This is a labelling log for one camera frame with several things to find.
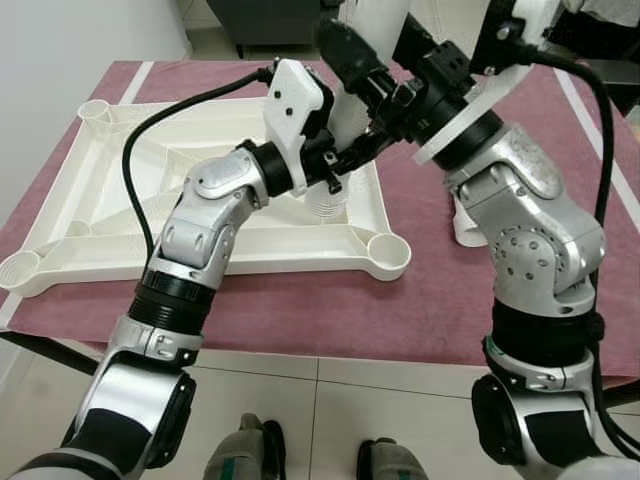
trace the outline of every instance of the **white container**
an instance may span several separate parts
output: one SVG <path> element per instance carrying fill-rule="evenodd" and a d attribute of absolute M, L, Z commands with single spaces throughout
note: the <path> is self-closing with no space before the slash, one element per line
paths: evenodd
<path fill-rule="evenodd" d="M 193 165 L 245 138 L 263 141 L 263 104 L 209 102 L 139 139 L 131 168 L 154 235 Z M 0 264 L 1 288 L 31 297 L 58 283 L 139 278 L 145 247 L 122 181 L 122 149 L 137 124 L 168 105 L 92 100 L 80 107 L 82 126 L 27 239 Z M 304 197 L 272 199 L 240 229 L 227 273 L 364 270 L 382 281 L 400 277 L 411 249 L 389 228 L 375 165 L 354 172 L 350 187 L 345 212 L 330 223 L 309 212 Z"/>

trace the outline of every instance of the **table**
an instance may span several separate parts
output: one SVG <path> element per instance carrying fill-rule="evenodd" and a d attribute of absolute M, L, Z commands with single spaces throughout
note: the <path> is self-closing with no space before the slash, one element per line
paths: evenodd
<path fill-rule="evenodd" d="M 116 62 L 91 98 L 117 103 L 166 102 L 239 78 L 264 62 Z M 335 77 L 317 69 L 329 83 Z M 582 121 L 597 119 L 585 85 L 576 87 Z M 253 85 L 235 97 L 263 95 Z M 496 111 L 517 121 L 563 171 L 574 200 L 593 210 L 600 161 L 556 74 L 536 67 Z M 607 320 L 602 344 L 607 375 L 640 377 L 640 144 L 615 112 L 619 173 L 606 232 L 599 310 Z M 69 128 L 0 231 L 0 259 L 20 248 L 64 161 L 79 122 Z M 484 364 L 482 337 L 491 328 L 493 268 L 486 249 L 454 241 L 453 205 L 442 173 L 417 166 L 416 147 L 399 144 L 377 160 L 394 232 L 413 250 L 405 275 L 381 283 L 363 272 L 230 276 L 205 324 L 204 348 L 460 365 Z M 103 344 L 133 298 L 135 281 L 57 285 L 20 302 L 0 292 L 8 327 L 39 337 Z"/>

